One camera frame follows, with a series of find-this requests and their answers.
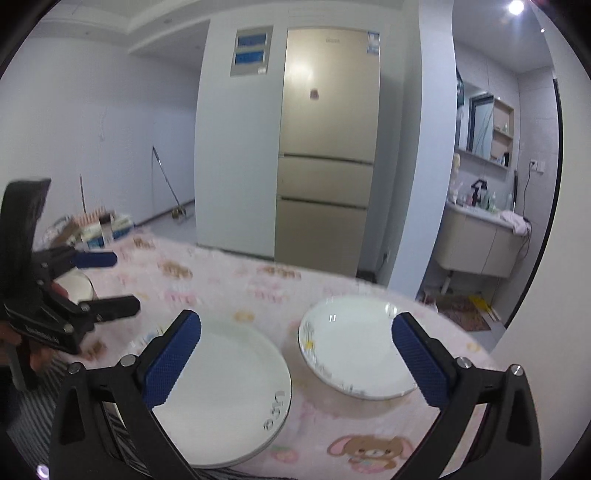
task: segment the bath mat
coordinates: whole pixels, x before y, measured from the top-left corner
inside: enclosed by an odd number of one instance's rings
[[[439,313],[445,315],[452,322],[467,332],[484,332],[490,330],[480,310],[463,296],[443,296],[436,301]]]

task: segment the wall outlet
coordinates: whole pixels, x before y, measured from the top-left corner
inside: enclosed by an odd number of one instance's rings
[[[530,160],[530,171],[544,173],[545,169],[546,169],[546,162],[545,161]]]

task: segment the ceiling light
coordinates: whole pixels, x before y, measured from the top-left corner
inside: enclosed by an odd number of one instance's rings
[[[524,8],[525,5],[521,0],[513,0],[507,7],[507,10],[509,10],[509,13],[513,15],[521,15]]]

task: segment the pink tablecloth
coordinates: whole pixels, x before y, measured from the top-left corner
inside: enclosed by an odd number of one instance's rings
[[[235,469],[259,476],[300,480],[390,479],[419,444],[438,410],[429,407],[419,390],[389,401],[358,400],[322,383],[298,350],[297,328],[305,312],[326,297],[372,295],[409,311],[427,333],[439,338],[453,356],[467,356],[476,366],[495,368],[491,357],[464,331],[432,310],[392,291],[364,281],[284,267],[132,233],[113,245],[116,267],[89,270],[99,297],[134,294],[141,313],[110,325],[99,325],[85,340],[100,339],[106,348],[88,368],[115,364],[126,353],[138,353],[145,340],[166,327],[183,309],[250,323],[281,350],[293,379],[288,419],[272,445]],[[457,469],[476,433],[482,409],[446,472]],[[394,449],[394,459],[365,458],[365,450]]]

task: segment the label on refrigerator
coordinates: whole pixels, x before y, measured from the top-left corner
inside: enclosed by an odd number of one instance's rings
[[[368,53],[379,55],[379,33],[368,32]]]

